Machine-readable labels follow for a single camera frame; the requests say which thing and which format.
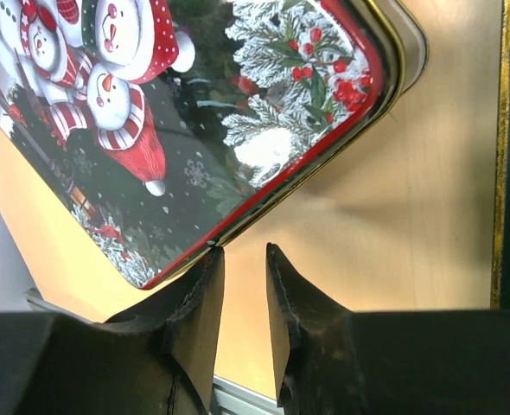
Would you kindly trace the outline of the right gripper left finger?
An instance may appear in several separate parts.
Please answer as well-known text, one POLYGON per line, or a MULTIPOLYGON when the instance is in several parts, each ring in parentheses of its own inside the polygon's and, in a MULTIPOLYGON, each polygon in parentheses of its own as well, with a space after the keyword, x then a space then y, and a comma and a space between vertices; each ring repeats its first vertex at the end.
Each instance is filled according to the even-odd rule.
POLYGON ((103 323, 0 312, 0 414, 207 414, 225 285, 215 247, 103 323))

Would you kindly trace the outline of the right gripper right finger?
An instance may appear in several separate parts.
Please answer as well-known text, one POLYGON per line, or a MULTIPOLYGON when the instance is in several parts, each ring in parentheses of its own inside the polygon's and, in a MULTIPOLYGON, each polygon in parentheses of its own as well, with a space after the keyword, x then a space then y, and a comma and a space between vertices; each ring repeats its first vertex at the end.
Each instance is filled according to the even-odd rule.
POLYGON ((510 311, 354 312, 265 254, 287 414, 510 414, 510 311))

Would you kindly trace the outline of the gold tin lid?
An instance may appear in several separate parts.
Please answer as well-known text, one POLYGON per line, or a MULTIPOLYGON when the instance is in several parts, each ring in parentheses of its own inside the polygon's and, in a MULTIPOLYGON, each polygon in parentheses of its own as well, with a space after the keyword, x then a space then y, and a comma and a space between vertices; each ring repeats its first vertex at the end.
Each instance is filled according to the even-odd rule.
POLYGON ((0 1, 0 130, 147 289, 230 240, 398 94, 376 1, 0 1))

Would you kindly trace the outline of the gold cookie tin base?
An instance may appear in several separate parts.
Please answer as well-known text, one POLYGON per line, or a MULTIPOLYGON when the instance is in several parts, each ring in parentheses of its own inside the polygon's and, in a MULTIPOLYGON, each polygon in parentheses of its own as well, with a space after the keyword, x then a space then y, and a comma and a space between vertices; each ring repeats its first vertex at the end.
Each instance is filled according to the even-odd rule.
POLYGON ((397 32, 406 69, 402 93, 410 89, 420 78, 429 57, 429 46, 424 31, 412 13, 397 0, 378 1, 381 11, 397 32))

